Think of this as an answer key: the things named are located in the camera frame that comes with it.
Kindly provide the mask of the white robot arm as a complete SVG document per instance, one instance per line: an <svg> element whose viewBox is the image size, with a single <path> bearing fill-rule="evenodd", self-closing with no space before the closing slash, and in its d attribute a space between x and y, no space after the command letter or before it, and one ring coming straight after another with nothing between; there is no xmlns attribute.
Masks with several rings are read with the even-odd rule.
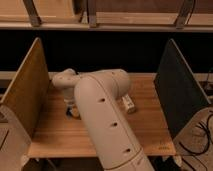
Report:
<svg viewBox="0 0 213 171"><path fill-rule="evenodd" d="M116 102L130 88L125 70L66 69L52 83L69 108L77 107L104 171L155 171Z"/></svg>

